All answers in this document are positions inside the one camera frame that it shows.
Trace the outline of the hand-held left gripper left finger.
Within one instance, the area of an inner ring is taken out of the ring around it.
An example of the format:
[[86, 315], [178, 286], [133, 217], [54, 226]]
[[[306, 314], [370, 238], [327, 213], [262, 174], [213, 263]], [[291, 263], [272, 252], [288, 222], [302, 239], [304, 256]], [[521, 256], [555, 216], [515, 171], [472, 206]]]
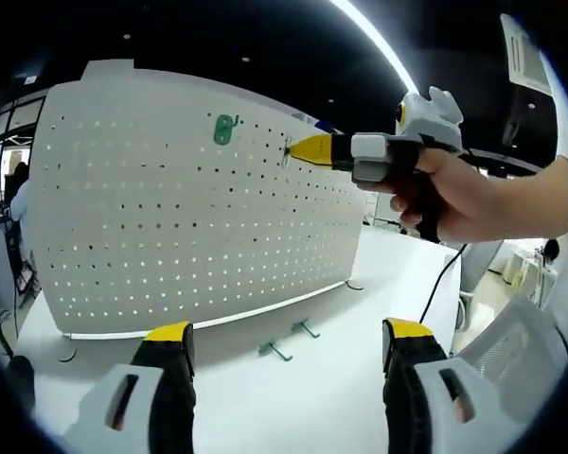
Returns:
[[65, 433], [75, 453], [192, 453], [193, 324], [164, 325], [81, 399]]

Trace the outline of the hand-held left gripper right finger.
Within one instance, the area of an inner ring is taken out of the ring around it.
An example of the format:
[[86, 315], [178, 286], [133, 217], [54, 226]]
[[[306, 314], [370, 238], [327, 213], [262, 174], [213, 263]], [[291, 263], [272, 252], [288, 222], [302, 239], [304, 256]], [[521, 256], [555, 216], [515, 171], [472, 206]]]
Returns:
[[382, 322], [382, 399], [391, 453], [503, 453], [540, 406], [525, 333], [456, 356], [418, 322]]

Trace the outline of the person's right hand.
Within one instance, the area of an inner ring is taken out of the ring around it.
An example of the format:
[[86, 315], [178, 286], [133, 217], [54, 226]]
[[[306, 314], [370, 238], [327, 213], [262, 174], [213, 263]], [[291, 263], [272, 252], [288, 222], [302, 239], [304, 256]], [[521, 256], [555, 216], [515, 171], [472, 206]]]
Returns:
[[417, 170], [430, 178], [443, 200], [437, 223], [441, 239], [473, 243], [505, 237], [502, 181], [439, 148], [422, 151]]

